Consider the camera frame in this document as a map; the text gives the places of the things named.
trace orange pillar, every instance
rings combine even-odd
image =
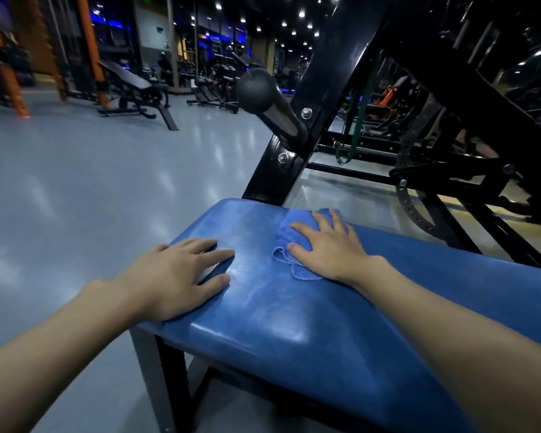
[[[88,0],[77,0],[78,12],[80,13],[80,21],[82,22],[82,30],[84,30],[84,39],[86,39],[88,46],[88,53],[90,54],[90,61],[92,62],[92,71],[94,72],[94,79],[99,82],[104,82],[104,73],[98,62],[100,60],[100,54],[98,53],[98,44],[94,36],[94,29],[92,28],[92,20],[90,19],[90,7],[88,6]],[[110,105],[108,97],[103,92],[98,92],[98,99],[100,104],[109,109]]]
[[[1,35],[0,48],[4,48],[4,41],[2,40]],[[0,75],[4,80],[4,85],[6,86],[8,94],[10,95],[10,101],[12,102],[14,109],[16,109],[17,114],[22,118],[29,118],[30,116],[28,115],[28,109],[22,100],[22,94],[20,94],[20,84],[18,83],[18,79],[16,79],[14,70],[9,65],[0,62]]]
[[[54,55],[54,49],[52,48],[52,44],[50,43],[50,36],[48,35],[48,29],[46,27],[46,23],[44,22],[42,11],[40,10],[40,4],[38,3],[38,0],[26,1],[28,2],[28,6],[30,7],[32,14],[34,15],[34,19],[36,21],[36,24],[38,25],[38,28],[40,29],[40,33],[43,36],[42,41],[48,49],[48,54],[50,54],[50,57],[52,58],[52,66],[54,67],[52,75],[54,76],[54,81],[56,82],[56,86],[58,88],[58,96],[60,97],[61,101],[67,101],[66,95],[64,94],[64,81],[62,80],[62,76],[60,75],[56,56]]]

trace floor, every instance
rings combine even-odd
[[[0,345],[88,281],[115,276],[153,244],[171,241],[214,203],[240,197],[271,136],[245,112],[189,107],[185,97],[172,97],[178,132],[160,118],[101,118],[89,103],[59,103],[48,88],[25,93],[25,100],[28,120],[0,108]],[[508,258],[455,201],[447,202],[487,254]],[[306,170],[287,206],[337,207],[347,221],[433,240],[406,219],[392,189],[351,178]],[[541,251],[541,226],[508,220]],[[280,420],[267,402],[216,382],[199,416],[201,433],[332,431]],[[127,334],[35,429],[58,431],[158,431]]]

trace green resistance band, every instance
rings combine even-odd
[[[374,67],[378,67],[378,63],[380,61],[381,57],[377,57],[375,59]],[[341,152],[343,150],[344,141],[347,139],[348,133],[350,131],[350,127],[352,122],[348,125],[348,127],[345,127],[344,135],[337,147],[337,152],[335,153],[335,158],[337,159],[337,162],[339,165],[344,166],[345,164],[348,164],[351,162],[351,159],[354,158],[355,152],[356,152],[356,146],[359,144],[359,138],[361,137],[361,129],[363,128],[363,121],[365,120],[365,114],[367,111],[367,105],[371,97],[371,93],[373,92],[373,86],[375,82],[375,78],[377,77],[378,70],[373,69],[371,70],[367,84],[365,86],[365,90],[363,91],[363,100],[361,100],[361,106],[359,107],[359,115],[356,117],[356,123],[355,123],[355,131],[353,132],[353,140],[351,141],[351,148],[348,151],[346,158],[341,158]],[[355,109],[356,107],[356,101],[359,100],[359,92],[353,91],[353,102],[351,105],[350,110]]]

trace blue towel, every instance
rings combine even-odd
[[[333,219],[331,218],[329,210],[327,208],[323,208],[322,210],[318,210],[318,212],[329,219],[332,226]],[[309,239],[289,226],[293,222],[300,222],[305,223],[318,231],[317,221],[313,218],[311,213],[312,211],[309,210],[289,210],[287,216],[280,224],[279,230],[276,232],[276,242],[274,243],[274,250],[272,252],[272,256],[275,260],[291,265],[292,276],[294,276],[296,279],[303,279],[307,281],[322,279],[322,276],[317,275],[313,271],[310,271],[303,266],[299,260],[291,255],[291,253],[287,250],[287,246],[289,243],[297,243],[306,250],[313,250]]]

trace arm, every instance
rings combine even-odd
[[[407,337],[447,391],[485,432],[541,432],[541,345],[434,294],[381,256],[365,254],[353,228],[314,213],[320,232],[305,235],[312,252],[290,253],[312,271],[349,284]]]
[[[0,433],[29,432],[102,349],[143,320],[166,320],[200,306],[230,281],[196,285],[231,250],[216,240],[159,245],[112,281],[94,281],[43,324],[0,348]]]

